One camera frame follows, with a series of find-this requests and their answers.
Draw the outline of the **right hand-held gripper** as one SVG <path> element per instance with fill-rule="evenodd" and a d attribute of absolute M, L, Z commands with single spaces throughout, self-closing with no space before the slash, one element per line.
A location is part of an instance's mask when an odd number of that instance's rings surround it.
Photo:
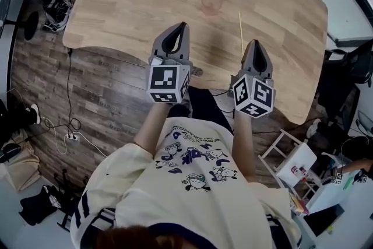
<path fill-rule="evenodd" d="M 255 49 L 255 69 L 252 70 Z M 273 111 L 276 91 L 273 88 L 271 60 L 258 40 L 250 41 L 241 59 L 241 69 L 232 85 L 235 109 L 252 118 Z"/>

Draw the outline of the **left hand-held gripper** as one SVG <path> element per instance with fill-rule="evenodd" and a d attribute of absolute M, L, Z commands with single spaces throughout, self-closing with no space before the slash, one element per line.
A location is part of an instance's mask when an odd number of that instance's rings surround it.
<path fill-rule="evenodd" d="M 146 68 L 146 93 L 154 103 L 180 104 L 191 82 L 189 26 L 175 24 L 154 41 Z"/>

